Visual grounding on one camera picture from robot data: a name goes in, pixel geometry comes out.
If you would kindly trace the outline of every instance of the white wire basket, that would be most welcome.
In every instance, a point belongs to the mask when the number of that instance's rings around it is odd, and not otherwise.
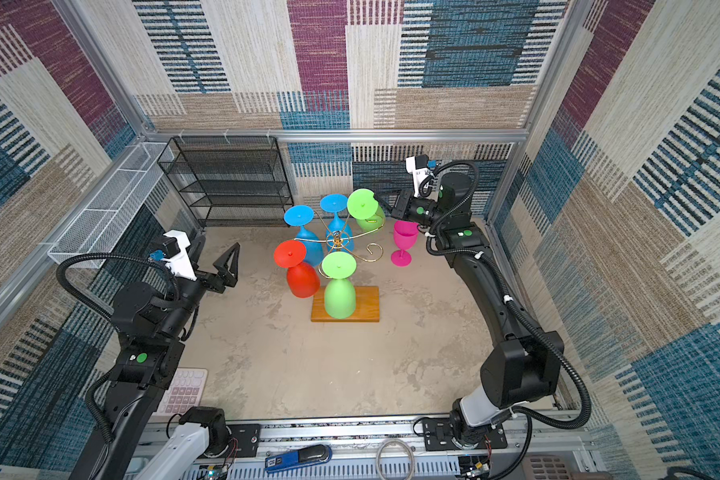
[[[159,142],[142,142],[131,150],[128,158],[67,226],[48,256],[60,264],[75,255],[111,252],[163,176],[157,159],[161,153],[163,157],[173,156],[165,146]],[[72,268],[98,269],[102,264],[104,260],[88,260]]]

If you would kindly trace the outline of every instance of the pink goblet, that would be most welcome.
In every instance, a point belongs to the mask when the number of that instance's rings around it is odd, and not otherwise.
[[[411,254],[406,250],[416,244],[418,238],[418,224],[398,220],[394,222],[394,244],[399,250],[392,252],[392,263],[397,266],[408,266],[411,264]]]

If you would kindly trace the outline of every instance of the blue and black tool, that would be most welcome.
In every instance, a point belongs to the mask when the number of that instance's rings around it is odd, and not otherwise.
[[[330,461],[333,452],[327,445],[313,445],[311,447],[286,452],[282,455],[267,458],[264,462],[264,470],[267,473],[282,472],[294,468],[303,468],[312,465],[319,465]]]

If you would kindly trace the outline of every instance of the wooden board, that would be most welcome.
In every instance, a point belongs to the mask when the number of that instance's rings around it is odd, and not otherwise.
[[[357,308],[343,320],[337,320],[325,311],[325,287],[321,286],[312,302],[313,322],[378,322],[381,314],[378,309],[377,286],[355,286]]]

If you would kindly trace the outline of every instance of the black mesh rack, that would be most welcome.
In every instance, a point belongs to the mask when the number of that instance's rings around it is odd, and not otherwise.
[[[202,226],[287,226],[293,205],[277,139],[174,137],[160,168]]]

